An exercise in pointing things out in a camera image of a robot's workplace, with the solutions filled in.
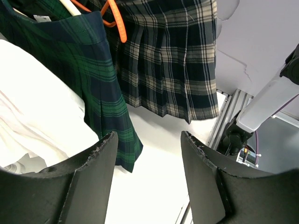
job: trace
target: hanging clothes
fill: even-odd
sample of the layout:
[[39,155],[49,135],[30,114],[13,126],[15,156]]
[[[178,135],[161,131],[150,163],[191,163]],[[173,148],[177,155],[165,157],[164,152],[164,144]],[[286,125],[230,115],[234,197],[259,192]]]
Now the hanging clothes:
[[[92,11],[105,0],[79,0]],[[126,102],[163,117],[218,116],[216,0],[116,0],[128,40],[106,28]],[[111,11],[103,17],[114,21]]]
[[49,167],[99,141],[77,94],[21,48],[0,40],[0,49],[0,166],[29,153]]
[[[52,22],[37,22],[33,15]],[[72,17],[58,0],[1,0],[0,31],[84,100],[85,122],[100,139],[118,133],[116,165],[132,172],[143,145],[117,82],[100,12]]]

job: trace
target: plaid skirt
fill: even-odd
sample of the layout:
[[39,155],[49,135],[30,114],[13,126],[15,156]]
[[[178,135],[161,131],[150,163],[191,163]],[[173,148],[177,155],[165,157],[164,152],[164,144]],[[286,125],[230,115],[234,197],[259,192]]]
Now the plaid skirt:
[[[32,15],[49,16],[52,22],[38,23]],[[117,132],[116,165],[132,172],[142,143],[121,94],[100,12],[72,17],[58,0],[0,0],[0,31],[84,100],[85,122],[99,139]]]
[[[106,0],[81,0],[100,10]],[[128,41],[106,28],[126,102],[192,120],[218,116],[216,0],[117,0]],[[104,19],[113,21],[111,11]]]

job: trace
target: green plaid skirt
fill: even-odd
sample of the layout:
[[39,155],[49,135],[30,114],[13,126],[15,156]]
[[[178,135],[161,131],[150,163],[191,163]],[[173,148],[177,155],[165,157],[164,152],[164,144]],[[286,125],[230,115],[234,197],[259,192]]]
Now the green plaid skirt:
[[[38,23],[33,15],[52,21]],[[116,165],[132,172],[142,143],[117,81],[100,12],[71,16],[58,0],[0,0],[0,32],[84,100],[85,122],[100,139],[117,132]]]

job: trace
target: white floor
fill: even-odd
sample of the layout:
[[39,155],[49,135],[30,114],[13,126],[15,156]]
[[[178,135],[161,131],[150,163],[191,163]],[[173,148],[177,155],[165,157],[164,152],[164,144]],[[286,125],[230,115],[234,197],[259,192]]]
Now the white floor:
[[[225,96],[217,94],[221,108]],[[216,119],[188,125],[183,119],[161,118],[142,107],[128,109],[144,148],[133,173],[115,167],[106,224],[175,224],[188,195],[181,131],[206,142]]]

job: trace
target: white fabric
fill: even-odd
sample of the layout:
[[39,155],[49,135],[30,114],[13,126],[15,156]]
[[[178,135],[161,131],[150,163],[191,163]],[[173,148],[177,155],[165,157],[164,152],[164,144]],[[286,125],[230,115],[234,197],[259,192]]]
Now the white fabric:
[[59,78],[0,40],[0,166],[26,153],[51,166],[92,146],[99,139],[84,113],[83,100]]

